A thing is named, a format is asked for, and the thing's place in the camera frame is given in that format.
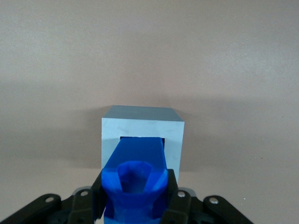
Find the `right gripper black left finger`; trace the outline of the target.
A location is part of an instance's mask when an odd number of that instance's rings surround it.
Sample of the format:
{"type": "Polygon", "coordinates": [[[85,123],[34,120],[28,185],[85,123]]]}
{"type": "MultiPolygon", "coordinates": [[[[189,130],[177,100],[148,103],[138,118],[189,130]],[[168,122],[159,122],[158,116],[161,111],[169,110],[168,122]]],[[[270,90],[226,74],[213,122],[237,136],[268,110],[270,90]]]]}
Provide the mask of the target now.
{"type": "Polygon", "coordinates": [[[93,185],[82,187],[62,200],[59,195],[45,194],[25,205],[2,224],[94,224],[105,209],[105,192],[101,174],[93,185]]]}

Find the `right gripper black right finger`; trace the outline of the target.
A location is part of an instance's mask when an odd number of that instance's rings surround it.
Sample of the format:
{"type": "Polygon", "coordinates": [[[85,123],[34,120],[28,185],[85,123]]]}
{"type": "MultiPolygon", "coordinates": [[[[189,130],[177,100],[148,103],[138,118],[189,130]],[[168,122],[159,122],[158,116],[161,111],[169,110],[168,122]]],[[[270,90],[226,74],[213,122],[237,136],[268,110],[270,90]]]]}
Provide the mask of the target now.
{"type": "Polygon", "coordinates": [[[199,200],[180,189],[172,169],[168,169],[166,210],[161,224],[251,224],[244,214],[225,198],[211,195],[199,200]]]}

